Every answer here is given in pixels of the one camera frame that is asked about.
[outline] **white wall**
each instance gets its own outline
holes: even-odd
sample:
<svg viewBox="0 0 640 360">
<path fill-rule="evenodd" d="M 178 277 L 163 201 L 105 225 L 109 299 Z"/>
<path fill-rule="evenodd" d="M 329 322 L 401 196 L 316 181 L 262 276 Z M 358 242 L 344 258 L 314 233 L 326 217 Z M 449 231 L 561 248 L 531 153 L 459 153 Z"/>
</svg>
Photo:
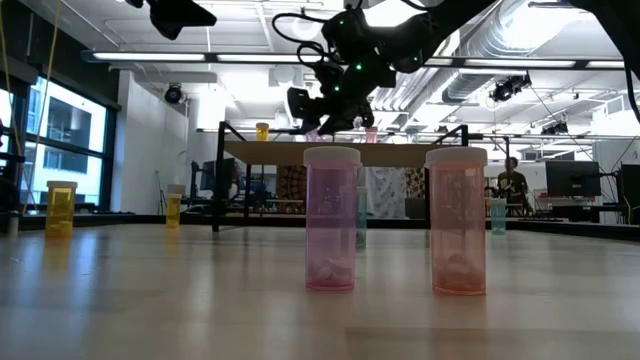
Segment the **white wall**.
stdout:
<svg viewBox="0 0 640 360">
<path fill-rule="evenodd" d="M 188 185 L 189 120 L 121 72 L 111 206 L 156 214 L 160 187 Z"/>
</svg>

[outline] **window frame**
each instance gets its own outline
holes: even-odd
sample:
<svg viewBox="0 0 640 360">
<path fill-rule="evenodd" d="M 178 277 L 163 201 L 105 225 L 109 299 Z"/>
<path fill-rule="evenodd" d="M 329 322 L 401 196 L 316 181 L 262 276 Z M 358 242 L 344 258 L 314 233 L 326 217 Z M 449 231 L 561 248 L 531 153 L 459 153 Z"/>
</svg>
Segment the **window frame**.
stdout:
<svg viewBox="0 0 640 360">
<path fill-rule="evenodd" d="M 40 74 L 39 78 L 41 78 L 42 80 L 46 80 L 46 76 L 43 74 Z M 110 210 L 111 209 L 111 184 L 112 184 L 111 176 L 113 174 L 113 148 L 114 148 L 114 142 L 115 142 L 116 110 L 114 110 L 110 104 L 104 104 L 96 100 L 95 98 L 87 96 L 82 91 L 72 89 L 69 86 L 65 85 L 64 83 L 56 81 L 55 79 L 50 79 L 50 82 L 64 88 L 65 90 L 68 90 L 74 93 L 75 95 L 81 96 L 101 107 L 104 107 L 105 109 L 104 127 L 105 128 L 104 128 L 104 135 L 103 135 L 103 146 L 102 146 L 103 150 L 102 152 L 95 151 L 95 150 L 84 148 L 82 146 L 74 145 L 71 143 L 65 143 L 62 141 L 53 140 L 45 136 L 40 136 L 38 139 L 37 134 L 30 133 L 27 129 L 28 120 L 29 120 L 29 116 L 34 115 L 29 108 L 31 103 L 31 96 L 32 96 L 31 91 L 28 92 L 28 96 L 26 98 L 20 98 L 14 94 L 14 110 L 18 110 L 18 112 L 16 112 L 16 116 L 14 116 L 13 119 L 17 121 L 18 122 L 17 124 L 19 125 L 19 133 L 20 133 L 19 136 L 20 136 L 20 143 L 21 143 L 20 146 L 22 149 L 25 149 L 27 142 L 35 143 L 39 141 L 40 145 L 44 145 L 48 148 L 68 151 L 68 152 L 79 154 L 79 155 L 86 155 L 89 157 L 101 159 L 102 166 L 101 166 L 101 174 L 100 174 L 100 186 L 98 190 L 98 193 L 99 193 L 98 208 L 101 210 Z M 42 92 L 38 91 L 37 96 L 39 98 L 42 98 L 43 95 L 44 94 L 42 94 Z M 36 110 L 37 110 L 37 112 L 35 113 L 36 122 L 37 120 L 39 120 L 40 112 L 42 111 L 42 106 L 43 106 L 42 104 L 39 106 L 36 106 Z M 61 169 L 61 171 L 70 171 L 74 173 L 76 172 L 73 170 L 65 170 L 65 169 Z M 18 180 L 17 186 L 20 187 L 22 182 L 22 173 L 19 174 L 18 179 L 19 180 Z"/>
</svg>

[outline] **ceiling light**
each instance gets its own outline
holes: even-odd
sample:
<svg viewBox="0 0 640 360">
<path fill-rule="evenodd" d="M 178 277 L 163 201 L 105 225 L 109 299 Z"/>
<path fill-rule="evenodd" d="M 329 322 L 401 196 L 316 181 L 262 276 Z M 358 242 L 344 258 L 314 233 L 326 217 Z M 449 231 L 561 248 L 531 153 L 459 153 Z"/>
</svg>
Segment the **ceiling light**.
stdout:
<svg viewBox="0 0 640 360">
<path fill-rule="evenodd" d="M 589 61 L 587 69 L 592 68 L 624 69 L 624 61 Z"/>
<path fill-rule="evenodd" d="M 320 55 L 302 55 L 304 62 L 320 61 Z M 218 62 L 222 63 L 294 63 L 298 64 L 296 55 L 286 54 L 220 54 Z"/>
<path fill-rule="evenodd" d="M 510 68 L 571 68 L 576 64 L 569 60 L 529 60 L 529 59 L 468 59 L 465 66 L 510 67 Z"/>
<path fill-rule="evenodd" d="M 189 53 L 126 53 L 97 52 L 93 53 L 97 60 L 107 61 L 163 61 L 163 62 L 203 62 L 204 54 Z"/>
<path fill-rule="evenodd" d="M 460 69 L 463 75 L 509 75 L 509 76 L 525 76 L 526 70 L 509 70 L 509 69 Z"/>
</svg>

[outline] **stage light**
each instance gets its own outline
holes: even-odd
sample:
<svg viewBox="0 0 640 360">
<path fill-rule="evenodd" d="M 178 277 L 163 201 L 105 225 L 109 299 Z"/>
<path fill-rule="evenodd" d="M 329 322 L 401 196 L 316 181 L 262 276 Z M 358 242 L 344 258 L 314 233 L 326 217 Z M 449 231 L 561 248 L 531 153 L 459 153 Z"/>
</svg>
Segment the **stage light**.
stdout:
<svg viewBox="0 0 640 360">
<path fill-rule="evenodd" d="M 496 83 L 496 88 L 491 91 L 489 97 L 496 103 L 507 102 L 531 84 L 529 75 L 511 76 L 505 82 Z"/>
<path fill-rule="evenodd" d="M 184 100 L 184 94 L 182 93 L 182 85 L 181 84 L 171 84 L 169 85 L 169 89 L 164 94 L 164 99 L 173 105 L 181 104 Z"/>
</svg>

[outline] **table surface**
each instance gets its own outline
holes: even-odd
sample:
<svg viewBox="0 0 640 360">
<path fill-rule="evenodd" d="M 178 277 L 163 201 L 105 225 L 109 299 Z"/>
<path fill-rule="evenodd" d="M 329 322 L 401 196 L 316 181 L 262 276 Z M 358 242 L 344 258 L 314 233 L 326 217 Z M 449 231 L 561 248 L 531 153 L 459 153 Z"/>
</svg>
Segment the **table surface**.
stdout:
<svg viewBox="0 0 640 360">
<path fill-rule="evenodd" d="M 372 230 L 353 292 L 304 287 L 304 229 L 0 239 L 0 359 L 637 359 L 640 246 L 487 237 L 488 295 L 435 296 L 427 237 Z"/>
<path fill-rule="evenodd" d="M 224 150 L 252 165 L 302 165 L 304 151 L 318 146 L 342 146 L 360 150 L 363 166 L 422 168 L 427 152 L 446 146 L 425 144 L 353 144 L 227 141 Z"/>
</svg>

